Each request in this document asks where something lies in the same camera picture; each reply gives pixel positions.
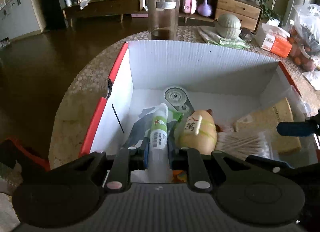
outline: purple vase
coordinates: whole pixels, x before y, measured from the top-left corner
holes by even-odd
[[[208,5],[208,0],[204,0],[203,1],[203,4],[200,4],[198,6],[198,13],[200,15],[203,15],[203,16],[211,16],[212,14],[212,7],[210,5]]]

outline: round table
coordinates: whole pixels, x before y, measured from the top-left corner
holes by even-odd
[[[179,26],[177,32],[179,41],[201,42],[203,39],[197,32],[197,26]],[[87,132],[91,117],[100,97],[107,92],[107,78],[112,65],[126,41],[148,40],[148,31],[128,36],[109,46],[93,58],[76,76],[65,93],[57,110],[51,144],[49,162],[51,168],[78,158],[83,139]],[[320,94],[314,92],[312,86],[301,74],[301,69],[290,60],[283,59],[249,43],[249,50],[281,60],[296,83],[304,100],[317,112],[320,108]]]

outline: dark floor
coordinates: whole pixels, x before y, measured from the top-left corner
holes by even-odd
[[[0,50],[0,141],[16,137],[47,157],[56,111],[79,71],[106,47],[147,29],[146,18],[92,18]]]

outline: folded cloth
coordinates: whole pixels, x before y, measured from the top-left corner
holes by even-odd
[[[208,44],[215,44],[220,46],[226,46],[235,49],[249,49],[250,46],[242,40],[240,37],[234,39],[227,39],[221,37],[216,28],[213,26],[199,26],[198,33],[202,39]]]

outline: jar label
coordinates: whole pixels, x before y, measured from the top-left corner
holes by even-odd
[[[156,8],[175,9],[176,8],[176,2],[156,2]]]

